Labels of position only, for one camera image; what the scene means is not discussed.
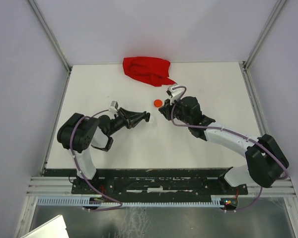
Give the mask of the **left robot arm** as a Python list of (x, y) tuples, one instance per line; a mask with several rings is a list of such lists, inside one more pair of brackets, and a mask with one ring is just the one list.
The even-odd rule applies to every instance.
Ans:
[(132, 112), (119, 108), (114, 117), (107, 115), (96, 117), (74, 113), (59, 129), (57, 141), (68, 150), (73, 157), (76, 174), (83, 181), (83, 188), (88, 193), (96, 193), (100, 181), (94, 178), (97, 168), (92, 162), (90, 147), (109, 151), (114, 139), (112, 135), (122, 128), (132, 129), (141, 121), (149, 122), (149, 112)]

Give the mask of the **black round charging case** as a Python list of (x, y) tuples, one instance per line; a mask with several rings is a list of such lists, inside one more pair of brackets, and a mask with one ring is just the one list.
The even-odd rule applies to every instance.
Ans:
[(145, 121), (146, 122), (149, 122), (149, 120), (150, 120), (150, 113), (146, 113)]

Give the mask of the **orange round charging case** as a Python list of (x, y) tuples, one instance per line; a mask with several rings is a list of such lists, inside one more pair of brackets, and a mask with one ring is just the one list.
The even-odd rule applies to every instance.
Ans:
[(156, 100), (154, 100), (153, 105), (154, 105), (156, 108), (160, 108), (160, 107), (163, 106), (163, 101), (160, 100), (160, 99), (156, 99)]

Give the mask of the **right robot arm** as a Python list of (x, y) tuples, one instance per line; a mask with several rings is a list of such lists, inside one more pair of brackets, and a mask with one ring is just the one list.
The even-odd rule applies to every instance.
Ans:
[(237, 186), (252, 182), (269, 188), (289, 176), (289, 162), (272, 136), (247, 136), (220, 125), (202, 113), (195, 97), (174, 103), (167, 99), (159, 111), (169, 121), (181, 121), (194, 137), (222, 145), (246, 159), (245, 165), (231, 167), (221, 175), (218, 188), (222, 193), (229, 194)]

